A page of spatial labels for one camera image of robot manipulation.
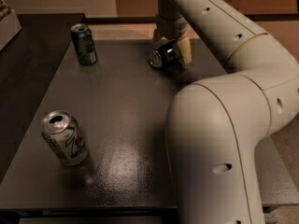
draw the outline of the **gray floor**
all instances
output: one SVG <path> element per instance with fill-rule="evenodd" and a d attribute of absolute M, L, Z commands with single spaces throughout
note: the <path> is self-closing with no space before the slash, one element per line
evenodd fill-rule
<path fill-rule="evenodd" d="M 289 125 L 272 135 L 294 185 L 299 189 L 299 116 Z M 284 206 L 274 211 L 279 224 L 299 223 L 299 206 Z"/>

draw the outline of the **table surface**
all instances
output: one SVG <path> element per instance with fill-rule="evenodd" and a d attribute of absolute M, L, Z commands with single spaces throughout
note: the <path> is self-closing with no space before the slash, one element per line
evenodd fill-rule
<path fill-rule="evenodd" d="M 0 185 L 0 209 L 176 207 L 164 141 L 167 108 L 180 89 L 224 74 L 222 67 L 201 40 L 192 42 L 192 67 L 175 75 L 150 67 L 149 40 L 96 42 L 96 49 L 99 61 L 82 66 L 69 46 Z M 90 148 L 79 166 L 62 166 L 40 135 L 40 121 L 53 110 L 78 120 Z M 258 166 L 267 160 L 285 179 L 273 186 L 269 170 L 258 169 L 260 184 L 268 184 L 260 186 L 263 203 L 299 203 L 275 152 L 272 160 L 265 148 L 257 156 Z"/>

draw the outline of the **green soda can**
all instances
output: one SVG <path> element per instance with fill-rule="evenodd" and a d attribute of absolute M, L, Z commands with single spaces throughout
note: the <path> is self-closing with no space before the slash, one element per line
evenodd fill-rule
<path fill-rule="evenodd" d="M 80 64 L 95 63 L 97 55 L 91 29 L 86 24 L 76 24 L 71 27 L 71 35 Z"/>

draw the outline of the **can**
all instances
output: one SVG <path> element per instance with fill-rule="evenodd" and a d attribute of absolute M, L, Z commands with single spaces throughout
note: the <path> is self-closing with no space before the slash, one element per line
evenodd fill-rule
<path fill-rule="evenodd" d="M 50 112 L 41 120 L 41 135 L 63 165 L 78 165 L 89 154 L 76 119 L 63 110 Z"/>
<path fill-rule="evenodd" d="M 97 61 L 92 31 L 86 24 L 76 24 L 71 27 L 72 41 L 80 64 L 88 65 Z"/>
<path fill-rule="evenodd" d="M 176 42 L 176 40 L 171 40 L 158 49 L 151 51 L 149 53 L 150 65 L 156 69 L 164 69 L 178 63 L 179 58 L 173 47 Z"/>

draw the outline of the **screw hole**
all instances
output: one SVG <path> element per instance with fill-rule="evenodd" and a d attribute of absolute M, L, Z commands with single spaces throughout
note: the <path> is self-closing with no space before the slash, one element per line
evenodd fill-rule
<path fill-rule="evenodd" d="M 213 168 L 213 173 L 216 175 L 224 174 L 233 168 L 232 164 L 224 163 Z"/>
<path fill-rule="evenodd" d="M 242 37 L 242 34 L 238 34 L 234 37 L 234 41 L 237 41 L 238 39 L 240 39 Z"/>
<path fill-rule="evenodd" d="M 282 113 L 282 102 L 280 99 L 277 100 L 277 104 L 278 104 L 278 113 L 281 114 Z"/>
<path fill-rule="evenodd" d="M 207 7 L 207 8 L 203 11 L 203 14 L 205 15 L 209 10 L 210 10 L 210 8 Z"/>
<path fill-rule="evenodd" d="M 225 222 L 224 224 L 241 224 L 241 221 L 240 220 L 233 220 L 233 221 Z"/>

